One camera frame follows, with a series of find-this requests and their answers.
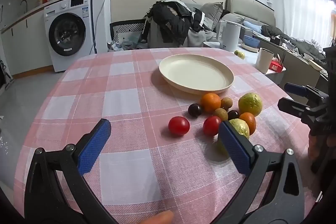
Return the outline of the right hand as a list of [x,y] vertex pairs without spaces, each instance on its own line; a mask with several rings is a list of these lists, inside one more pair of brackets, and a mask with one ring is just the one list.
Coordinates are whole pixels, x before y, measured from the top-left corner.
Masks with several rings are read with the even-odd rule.
[[314,161],[319,157],[319,146],[317,143],[317,137],[309,135],[309,147],[307,154],[310,160]]

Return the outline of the left hand fingertip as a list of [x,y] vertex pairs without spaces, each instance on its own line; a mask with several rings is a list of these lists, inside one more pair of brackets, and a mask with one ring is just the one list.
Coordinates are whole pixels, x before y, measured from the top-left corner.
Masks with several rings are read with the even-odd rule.
[[173,212],[171,210],[167,210],[143,220],[139,224],[172,224],[173,217]]

